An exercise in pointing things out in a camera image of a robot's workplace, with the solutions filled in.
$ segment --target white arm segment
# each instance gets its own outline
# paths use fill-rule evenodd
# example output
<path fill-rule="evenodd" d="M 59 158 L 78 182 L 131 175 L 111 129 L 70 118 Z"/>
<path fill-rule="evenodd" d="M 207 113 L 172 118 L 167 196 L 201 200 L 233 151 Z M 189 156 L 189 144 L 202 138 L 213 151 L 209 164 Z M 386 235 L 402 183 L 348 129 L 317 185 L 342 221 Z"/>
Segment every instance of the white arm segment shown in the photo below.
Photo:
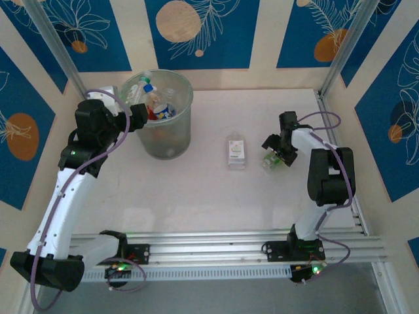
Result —
<path fill-rule="evenodd" d="M 293 145 L 293 147 L 297 148 L 299 151 L 304 153 L 304 155 L 307 155 L 309 158 L 313 149 L 322 148 L 328 150 L 328 148 L 323 143 L 320 143 L 317 139 L 310 135 L 310 133 L 312 132 L 313 131 L 310 128 L 296 129 L 293 131 L 291 138 L 291 144 Z M 304 210 L 304 213 L 301 216 L 301 218 L 295 223 L 295 232 L 297 233 L 297 237 L 301 240 L 308 241 L 317 239 L 317 235 L 315 232 L 316 224 L 318 223 L 322 214 L 324 214 L 325 210 L 330 206 L 333 205 L 328 204 L 319 207 L 316 205 L 314 201 L 311 201 L 308 208 Z M 325 220 L 321 224 L 321 227 L 324 226 L 328 218 L 329 216 L 325 218 Z"/>
<path fill-rule="evenodd" d="M 111 235 L 100 234 L 92 241 L 70 249 L 70 255 L 83 256 L 84 271 L 98 265 L 102 260 L 118 253 L 119 240 Z"/>
<path fill-rule="evenodd" d="M 62 171 L 58 172 L 55 190 L 52 194 L 48 208 L 46 209 L 44 218 L 42 219 L 36 234 L 33 236 L 33 239 L 27 246 L 32 255 L 35 255 L 36 253 L 41 233 L 44 230 L 52 205 L 64 182 L 66 182 L 72 172 L 74 172 L 74 169 L 68 168 L 64 168 Z M 96 178 L 91 174 L 85 173 L 84 175 L 77 175 L 73 181 L 71 181 L 71 184 L 65 191 L 65 197 L 61 199 L 54 218 L 51 221 L 50 228 L 46 235 L 45 245 L 41 251 L 41 257 L 46 257 L 47 254 L 53 254 L 55 260 L 68 258 L 71 234 L 73 233 L 75 223 L 79 217 L 82 208 L 81 205 L 89 194 L 95 180 Z"/>
<path fill-rule="evenodd" d="M 105 86 L 101 87 L 101 90 L 104 90 L 105 92 L 109 92 L 113 95 L 118 94 L 117 88 L 115 86 Z M 103 101 L 103 104 L 106 108 L 111 111 L 113 116 L 117 116 L 119 113 L 123 113 L 124 110 L 119 106 L 119 104 L 110 96 L 99 93 L 99 92 L 90 92 L 87 95 L 87 99 L 99 99 Z"/>

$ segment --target red item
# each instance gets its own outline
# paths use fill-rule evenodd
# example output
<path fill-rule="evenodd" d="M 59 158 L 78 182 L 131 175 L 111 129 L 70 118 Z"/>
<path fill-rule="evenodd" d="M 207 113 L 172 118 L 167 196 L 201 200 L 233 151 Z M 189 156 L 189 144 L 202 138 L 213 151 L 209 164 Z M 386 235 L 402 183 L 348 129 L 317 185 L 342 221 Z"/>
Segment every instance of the red item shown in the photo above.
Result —
<path fill-rule="evenodd" d="M 153 110 L 150 107 L 147 107 L 147 111 L 149 112 L 149 120 L 158 120 Z"/>

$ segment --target blue bottle cap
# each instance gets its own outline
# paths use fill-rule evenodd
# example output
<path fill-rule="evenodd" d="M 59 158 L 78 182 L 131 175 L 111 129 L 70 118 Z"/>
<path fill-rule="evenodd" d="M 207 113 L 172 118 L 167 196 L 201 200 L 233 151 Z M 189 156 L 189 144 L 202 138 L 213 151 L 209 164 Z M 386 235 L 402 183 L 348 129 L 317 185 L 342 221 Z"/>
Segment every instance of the blue bottle cap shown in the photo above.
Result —
<path fill-rule="evenodd" d="M 144 92 L 149 93 L 153 90 L 153 86 L 151 84 L 144 85 L 143 87 Z"/>

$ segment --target gray floor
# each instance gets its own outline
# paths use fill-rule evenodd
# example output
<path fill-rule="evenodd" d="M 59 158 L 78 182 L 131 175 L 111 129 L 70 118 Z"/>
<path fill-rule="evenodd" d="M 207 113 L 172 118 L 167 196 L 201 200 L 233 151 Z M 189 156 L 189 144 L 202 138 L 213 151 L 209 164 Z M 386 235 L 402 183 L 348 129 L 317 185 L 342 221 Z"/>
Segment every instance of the gray floor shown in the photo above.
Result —
<path fill-rule="evenodd" d="M 41 305 L 46 305 L 55 293 L 45 289 Z M 150 282 L 140 292 L 119 293 L 110 292 L 104 283 L 85 283 L 71 293 L 63 293 L 48 313 L 385 312 L 371 265 L 345 264 L 306 286 L 288 279 L 170 281 Z"/>

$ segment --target orange circle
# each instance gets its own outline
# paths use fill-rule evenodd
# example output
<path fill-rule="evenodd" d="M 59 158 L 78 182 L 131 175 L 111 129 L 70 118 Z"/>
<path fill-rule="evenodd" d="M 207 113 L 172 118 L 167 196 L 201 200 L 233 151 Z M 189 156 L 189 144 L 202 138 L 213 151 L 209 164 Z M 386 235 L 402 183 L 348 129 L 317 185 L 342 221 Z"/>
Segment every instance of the orange circle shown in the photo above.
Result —
<path fill-rule="evenodd" d="M 310 0 L 297 0 L 296 3 L 299 7 L 305 7 L 310 4 Z"/>
<path fill-rule="evenodd" d="M 19 160 L 30 161 L 39 145 L 39 130 L 36 121 L 26 113 L 15 113 L 6 124 L 7 146 Z"/>
<path fill-rule="evenodd" d="M 200 49 L 195 52 L 195 56 L 197 57 L 202 57 L 203 55 L 204 55 L 204 52 Z"/>
<path fill-rule="evenodd" d="M 79 54 L 84 54 L 87 52 L 87 45 L 82 41 L 73 41 L 71 43 L 73 50 Z"/>
<path fill-rule="evenodd" d="M 400 142 L 401 138 L 403 137 L 403 131 L 400 126 L 397 124 L 394 124 L 391 126 L 391 128 L 388 130 L 388 138 L 391 142 L 397 144 Z"/>
<path fill-rule="evenodd" d="M 319 62 L 332 61 L 347 32 L 347 29 L 338 29 L 320 39 L 314 49 L 314 58 Z"/>
<path fill-rule="evenodd" d="M 201 30 L 201 19 L 197 11 L 184 1 L 167 2 L 156 15 L 158 32 L 171 43 L 189 41 Z"/>

